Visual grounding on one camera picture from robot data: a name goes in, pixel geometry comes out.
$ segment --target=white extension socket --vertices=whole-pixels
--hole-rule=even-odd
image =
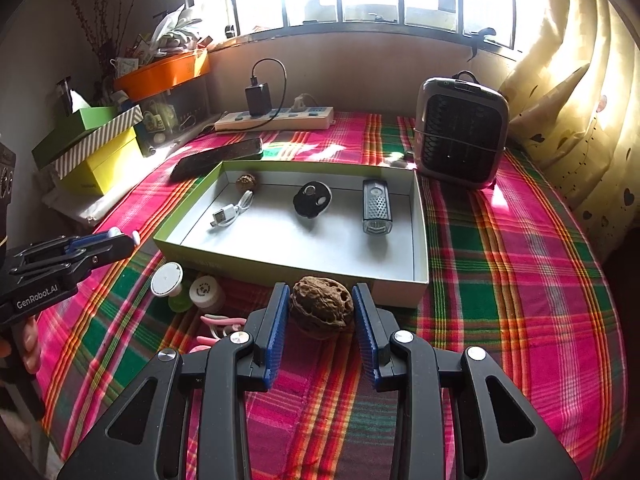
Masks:
[[[249,112],[227,114],[216,122],[216,131],[253,128],[271,119],[277,110],[275,108],[270,113],[259,117],[251,117]],[[334,109],[331,106],[315,106],[302,111],[283,108],[273,121],[260,127],[260,130],[327,130],[333,122]]]

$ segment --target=white bottle cap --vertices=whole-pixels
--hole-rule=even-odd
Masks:
[[[225,303],[225,291],[212,276],[202,276],[191,284],[189,298],[204,314],[214,314]]]
[[[169,262],[160,267],[151,277],[151,293],[158,298],[171,296],[172,298],[182,291],[182,267]]]

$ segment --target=window sill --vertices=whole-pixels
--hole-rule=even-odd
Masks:
[[[450,43],[463,44],[471,48],[474,39],[463,36],[448,30],[437,28],[418,27],[413,25],[398,25],[397,23],[374,23],[374,22],[343,22],[343,23],[309,23],[307,25],[295,25],[292,27],[273,28],[262,30],[231,38],[213,48],[213,52],[223,50],[239,44],[252,41],[272,40],[274,38],[286,38],[287,36],[298,36],[302,34],[325,34],[328,32],[382,32],[385,34],[402,34],[405,36],[417,36],[419,38],[431,38],[432,40],[449,41]],[[522,53],[517,50],[500,46],[489,41],[484,41],[478,46],[479,50],[491,52],[501,57],[519,61]]]

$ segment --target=yellow curtain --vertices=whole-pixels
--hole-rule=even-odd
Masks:
[[[500,92],[510,137],[603,262],[640,203],[640,51],[610,2],[548,0],[539,37]]]

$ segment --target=human hand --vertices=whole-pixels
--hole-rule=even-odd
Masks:
[[[40,369],[40,343],[38,341],[38,325],[36,319],[30,317],[24,325],[22,332],[24,344],[24,356],[22,361],[28,373],[34,374]],[[4,359],[11,354],[11,345],[0,338],[0,358]]]

